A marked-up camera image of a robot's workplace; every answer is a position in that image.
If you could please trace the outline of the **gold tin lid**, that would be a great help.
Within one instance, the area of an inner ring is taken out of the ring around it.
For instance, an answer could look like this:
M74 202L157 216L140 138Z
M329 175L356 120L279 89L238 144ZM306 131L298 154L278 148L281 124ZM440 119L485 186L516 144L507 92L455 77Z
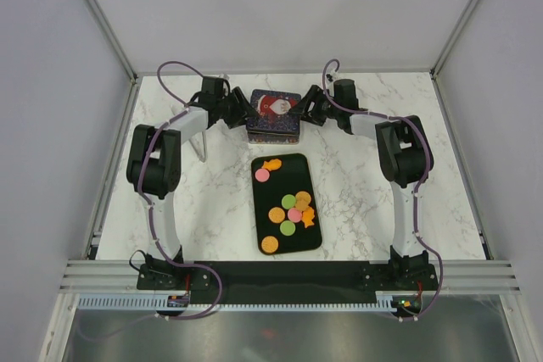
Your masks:
M299 135L300 119L290 110L301 101L298 93L254 89L249 103L258 116L247 119L249 133Z

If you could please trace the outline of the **square cookie tin box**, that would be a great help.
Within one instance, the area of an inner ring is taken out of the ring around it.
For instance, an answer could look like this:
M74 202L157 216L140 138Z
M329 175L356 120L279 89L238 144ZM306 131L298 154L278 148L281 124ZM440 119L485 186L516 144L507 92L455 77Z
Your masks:
M252 144L298 144L300 131L295 133L269 133L247 131L248 142Z

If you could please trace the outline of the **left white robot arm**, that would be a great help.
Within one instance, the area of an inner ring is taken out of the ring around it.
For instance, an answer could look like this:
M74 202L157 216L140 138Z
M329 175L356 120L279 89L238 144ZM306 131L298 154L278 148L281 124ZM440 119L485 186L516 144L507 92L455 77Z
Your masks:
M156 280L177 289L186 277L182 245L176 232L174 194L182 176L182 146L223 121L228 128L246 125L258 116L241 88L226 78L204 76L201 87L180 113L161 125L137 125L132 136L126 179L147 207L151 263L164 261Z

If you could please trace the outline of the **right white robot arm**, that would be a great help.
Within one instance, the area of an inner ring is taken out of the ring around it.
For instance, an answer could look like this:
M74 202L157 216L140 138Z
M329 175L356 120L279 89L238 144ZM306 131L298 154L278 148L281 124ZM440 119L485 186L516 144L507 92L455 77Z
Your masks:
M379 166L390 182L394 202L388 279L393 287L407 289L434 252L421 242L419 227L420 189L434 165L422 123L416 115L388 116L361 108L353 80L336 80L332 86L331 92L312 86L289 112L313 125L335 120L340 130L377 143Z

